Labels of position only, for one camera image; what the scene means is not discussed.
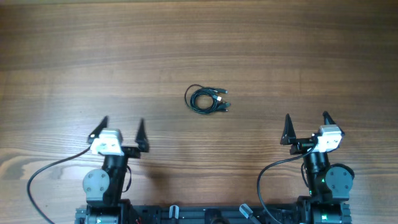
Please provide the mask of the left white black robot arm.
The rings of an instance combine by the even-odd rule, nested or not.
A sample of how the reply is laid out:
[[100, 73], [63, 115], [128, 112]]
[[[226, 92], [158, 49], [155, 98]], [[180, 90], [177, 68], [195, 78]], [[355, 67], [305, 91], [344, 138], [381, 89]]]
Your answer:
[[149, 141], [145, 130], [145, 121], [141, 119], [134, 146], [123, 146], [120, 129], [108, 127], [109, 117], [105, 116], [99, 125], [89, 134], [87, 143], [93, 154], [104, 157], [100, 169], [89, 171], [83, 179], [86, 194], [86, 207], [77, 209], [75, 223], [82, 224], [122, 224], [142, 223], [140, 215], [129, 199], [122, 199], [131, 183], [124, 186], [129, 159], [138, 159], [141, 153], [149, 152]]

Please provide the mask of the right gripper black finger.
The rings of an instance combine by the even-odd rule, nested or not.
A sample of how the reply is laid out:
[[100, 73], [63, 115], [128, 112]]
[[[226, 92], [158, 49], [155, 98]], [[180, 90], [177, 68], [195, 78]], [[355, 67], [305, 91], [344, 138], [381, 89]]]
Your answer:
[[332, 117], [327, 111], [323, 112], [324, 125], [322, 126], [322, 135], [341, 135], [344, 136], [345, 132], [334, 122]]
[[296, 143], [296, 134], [289, 114], [285, 116], [284, 130], [280, 139], [281, 145], [292, 145]]

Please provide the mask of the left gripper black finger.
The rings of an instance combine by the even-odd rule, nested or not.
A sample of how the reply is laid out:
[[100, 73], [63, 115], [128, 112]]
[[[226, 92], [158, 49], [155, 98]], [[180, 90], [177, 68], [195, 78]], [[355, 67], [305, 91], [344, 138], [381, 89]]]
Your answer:
[[88, 135], [87, 143], [92, 144], [96, 138], [99, 138], [100, 133], [104, 128], [108, 127], [109, 116], [105, 116], [97, 127]]
[[135, 142], [137, 143], [137, 148], [141, 152], [149, 152], [149, 140], [147, 138], [146, 129], [145, 129], [145, 121], [142, 118], [139, 124], [139, 128], [137, 130]]

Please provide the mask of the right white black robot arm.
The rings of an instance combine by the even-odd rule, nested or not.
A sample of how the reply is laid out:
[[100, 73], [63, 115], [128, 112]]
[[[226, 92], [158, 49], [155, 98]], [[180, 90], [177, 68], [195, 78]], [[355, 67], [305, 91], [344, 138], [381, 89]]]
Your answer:
[[290, 115], [285, 116], [281, 145], [290, 145], [290, 154], [302, 156], [309, 196], [297, 199], [297, 222], [323, 224], [351, 223], [346, 203], [354, 181], [354, 171], [344, 164], [331, 164], [328, 153], [337, 150], [345, 136], [328, 112], [324, 124], [309, 138], [298, 138]]

